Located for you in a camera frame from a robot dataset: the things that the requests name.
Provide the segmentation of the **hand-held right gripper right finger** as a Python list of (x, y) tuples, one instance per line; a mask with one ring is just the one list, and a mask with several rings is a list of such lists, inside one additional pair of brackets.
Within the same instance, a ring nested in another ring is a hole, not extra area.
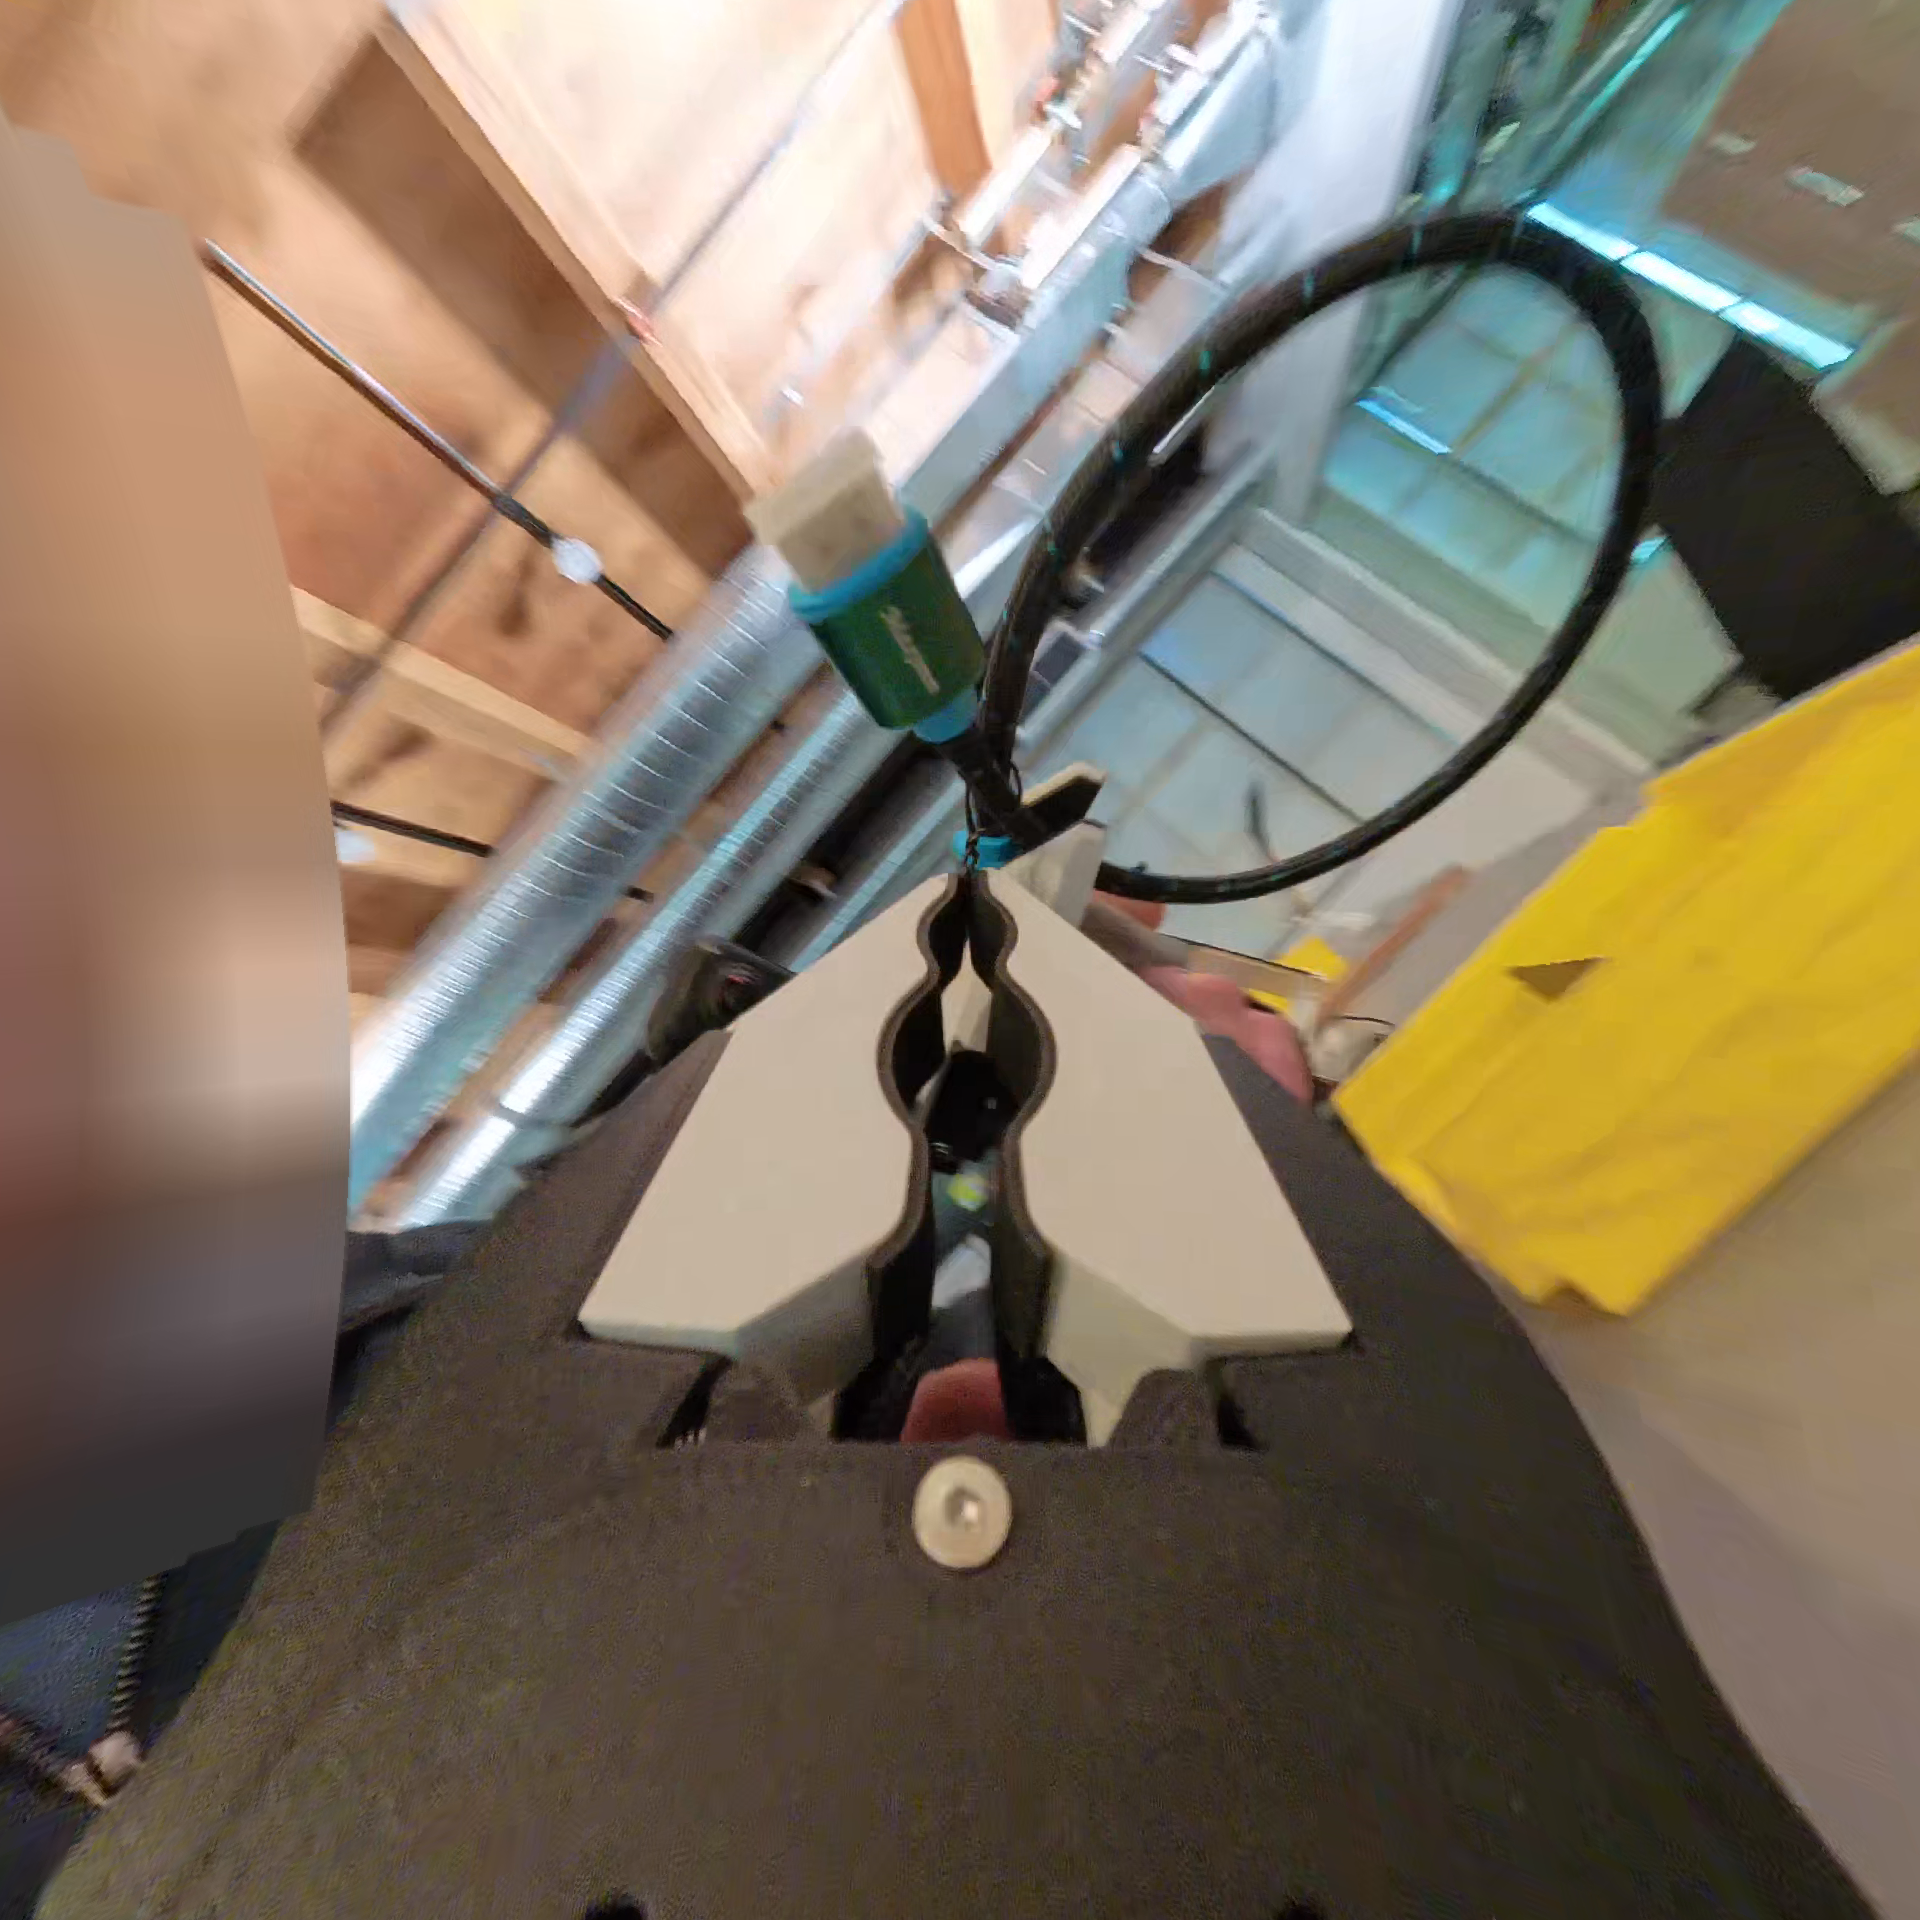
[(1062, 913), (974, 878), (1001, 1140), (992, 1314), (1111, 1442), (1148, 1379), (1333, 1355), (1349, 1314), (1208, 1038)]

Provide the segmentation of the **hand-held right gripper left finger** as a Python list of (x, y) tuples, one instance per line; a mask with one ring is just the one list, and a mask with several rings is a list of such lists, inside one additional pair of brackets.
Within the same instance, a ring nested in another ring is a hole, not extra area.
[(964, 878), (918, 878), (716, 1038), (578, 1304), (586, 1339), (746, 1367), (821, 1407), (916, 1332), (935, 1219), (903, 1082), (945, 1059), (957, 944)]

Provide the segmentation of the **blue-flecked HDMI cable green plugs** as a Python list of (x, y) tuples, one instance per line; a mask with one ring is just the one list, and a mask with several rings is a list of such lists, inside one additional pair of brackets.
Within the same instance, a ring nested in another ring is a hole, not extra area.
[(1665, 362), (1659, 333), (1638, 310), (1634, 282), (1586, 253), (1580, 240), (1533, 221), (1525, 211), (1399, 221), (1366, 234), (1299, 277), (1281, 277), (1227, 310), (1213, 310), (1195, 344), (1183, 344), (1140, 396), (1104, 424), (1104, 439), (1069, 467), (1057, 504), (1041, 514), (1016, 585), (1001, 609), (992, 639), (982, 639), (953, 561), (918, 511), (896, 514), (896, 535), (872, 547), (858, 561), (833, 561), (814, 585), (795, 558), (795, 540), (814, 535), (807, 511), (826, 511), (852, 477), (872, 477), (872, 453), (848, 453), (833, 467), (821, 453), (795, 484), (759, 496), (746, 523), (781, 551), (795, 569), (787, 609), (821, 639), (852, 709), (896, 736), (918, 736), (966, 789), (966, 814), (1006, 834), (1022, 851), (1022, 785), (1016, 785), (1016, 725), (1027, 694), (1027, 667), (1041, 634), (1062, 596), (1062, 581), (1089, 540), (1156, 477), (1162, 445), (1180, 445), (1190, 414), (1245, 375), (1284, 333), (1315, 323), (1323, 310), (1434, 271), (1506, 271), (1552, 301), (1592, 329), (1622, 421), (1622, 461), (1611, 523), (1592, 558), (1580, 596), (1559, 628), (1541, 639), (1536, 667), (1515, 694), (1489, 713), (1489, 725), (1460, 741), (1424, 785), (1386, 802), (1374, 820), (1268, 863), (1245, 871), (1148, 871), (1098, 863), (1098, 889), (1140, 902), (1248, 902), (1294, 889), (1305, 878), (1329, 878), (1399, 834), (1424, 827), (1447, 805), (1484, 766), (1496, 766), (1516, 728), (1550, 709), (1550, 694), (1570, 677), (1586, 648), (1595, 639), (1622, 581), (1634, 569), (1634, 547), (1643, 540), (1653, 477), (1665, 453)]

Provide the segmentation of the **yellow plastic bin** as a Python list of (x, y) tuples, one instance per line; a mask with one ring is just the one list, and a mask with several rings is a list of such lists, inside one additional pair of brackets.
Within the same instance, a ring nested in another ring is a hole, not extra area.
[(1342, 1087), (1533, 1304), (1643, 1310), (1920, 1041), (1920, 660), (1643, 785)]

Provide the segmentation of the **person's left hand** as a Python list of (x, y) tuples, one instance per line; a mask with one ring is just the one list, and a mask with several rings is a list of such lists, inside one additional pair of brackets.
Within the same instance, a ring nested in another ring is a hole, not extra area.
[(1180, 1004), (1199, 1038), (1230, 1041), (1294, 1100), (1315, 1106), (1315, 1075), (1299, 1029), (1281, 1009), (1257, 1004), (1235, 981), (1195, 975), (1183, 938), (1163, 936), (1163, 902), (1093, 889), (1081, 910), (1081, 936), (1163, 1004)]

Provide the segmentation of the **person's dark sweater torso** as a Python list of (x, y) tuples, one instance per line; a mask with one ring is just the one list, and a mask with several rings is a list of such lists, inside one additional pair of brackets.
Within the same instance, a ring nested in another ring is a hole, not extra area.
[[(326, 1428), (398, 1321), (472, 1255), (485, 1219), (348, 1235)], [(0, 1912), (21, 1920), (81, 1824), (111, 1754), (144, 1760), (236, 1623), (277, 1535), (252, 1524), (166, 1571), (8, 1623), (0, 1633)]]

